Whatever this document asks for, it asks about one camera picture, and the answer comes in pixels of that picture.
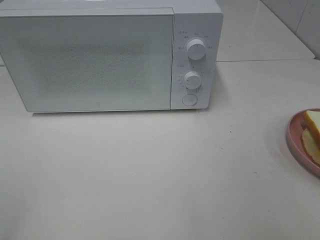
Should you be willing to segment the round door release button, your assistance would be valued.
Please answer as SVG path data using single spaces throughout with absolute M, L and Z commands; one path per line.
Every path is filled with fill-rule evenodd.
M 185 106 L 194 106 L 198 101 L 198 98 L 196 95 L 194 94 L 186 94 L 183 98 L 182 98 L 182 103 Z

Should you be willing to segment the white microwave door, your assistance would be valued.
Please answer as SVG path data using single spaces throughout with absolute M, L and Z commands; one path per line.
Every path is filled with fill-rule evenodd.
M 4 17 L 0 53 L 32 113 L 166 110 L 171 15 Z

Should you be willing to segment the pink round plate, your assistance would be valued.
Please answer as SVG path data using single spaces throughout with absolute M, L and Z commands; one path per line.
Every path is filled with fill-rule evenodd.
M 294 114 L 287 124 L 285 139 L 287 147 L 293 158 L 301 167 L 319 179 L 320 164 L 314 161 L 313 158 L 307 153 L 302 137 L 304 130 L 308 128 L 308 124 L 305 121 L 305 113 L 307 111 L 319 112 L 320 109 L 304 109 Z

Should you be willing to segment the white microwave oven body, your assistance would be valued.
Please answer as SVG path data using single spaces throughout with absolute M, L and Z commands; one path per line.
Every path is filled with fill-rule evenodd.
M 3 0 L 2 18 L 79 17 L 79 16 L 160 16 L 173 17 L 171 93 L 168 109 L 205 109 L 212 92 L 218 46 L 223 25 L 223 13 L 214 0 Z M 191 60 L 186 42 L 202 38 L 207 44 L 206 55 Z M 197 89 L 183 84 L 187 72 L 196 71 L 202 82 Z M 197 96 L 194 106 L 186 106 L 182 99 L 187 94 Z

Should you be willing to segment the bottom bread slice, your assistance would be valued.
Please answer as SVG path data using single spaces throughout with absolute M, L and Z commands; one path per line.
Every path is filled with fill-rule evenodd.
M 302 132 L 302 142 L 305 149 L 305 152 L 312 158 L 312 160 L 320 164 L 320 149 L 312 136 L 310 130 L 305 128 Z

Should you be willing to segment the upper white control knob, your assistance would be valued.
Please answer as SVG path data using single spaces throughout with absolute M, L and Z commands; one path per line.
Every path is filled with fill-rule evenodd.
M 207 43 L 200 37 L 189 39 L 185 44 L 186 54 L 193 61 L 201 60 L 207 52 Z

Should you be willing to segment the lower white timer knob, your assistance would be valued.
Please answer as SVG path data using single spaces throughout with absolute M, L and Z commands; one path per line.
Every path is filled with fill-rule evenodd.
M 182 82 L 187 89 L 195 90 L 201 86 L 202 77 L 197 71 L 189 71 L 183 76 Z

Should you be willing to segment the bread slice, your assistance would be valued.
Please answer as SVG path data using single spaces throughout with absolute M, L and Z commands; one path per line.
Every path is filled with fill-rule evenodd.
M 320 141 L 320 112 L 315 110 L 307 110 L 304 113 L 303 118 L 311 134 L 319 142 Z
M 312 136 L 310 130 L 305 128 L 302 132 L 302 142 L 305 149 L 305 152 L 312 158 L 312 160 L 320 164 L 320 149 Z

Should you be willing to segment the top bread slice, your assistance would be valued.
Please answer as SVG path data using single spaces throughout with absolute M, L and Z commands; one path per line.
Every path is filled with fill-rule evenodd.
M 307 110 L 304 113 L 303 118 L 311 134 L 319 142 L 320 141 L 320 112 L 315 110 Z

